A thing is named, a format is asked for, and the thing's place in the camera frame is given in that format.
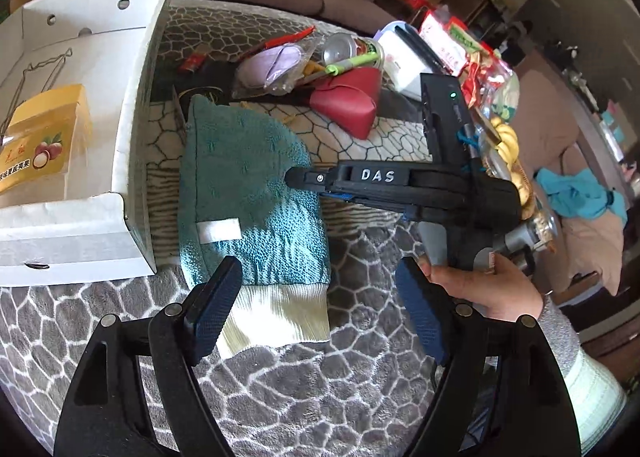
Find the person's right hand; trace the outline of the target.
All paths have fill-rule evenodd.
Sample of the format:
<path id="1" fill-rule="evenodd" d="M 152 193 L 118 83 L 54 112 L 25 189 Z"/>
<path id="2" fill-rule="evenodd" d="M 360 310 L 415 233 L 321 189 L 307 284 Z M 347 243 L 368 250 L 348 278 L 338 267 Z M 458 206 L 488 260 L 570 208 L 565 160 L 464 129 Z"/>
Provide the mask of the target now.
<path id="1" fill-rule="evenodd" d="M 503 255 L 495 255 L 492 273 L 434 265 L 426 255 L 418 259 L 418 266 L 430 283 L 444 288 L 450 297 L 481 305 L 490 318 L 516 321 L 529 315 L 538 319 L 544 308 L 535 285 Z"/>

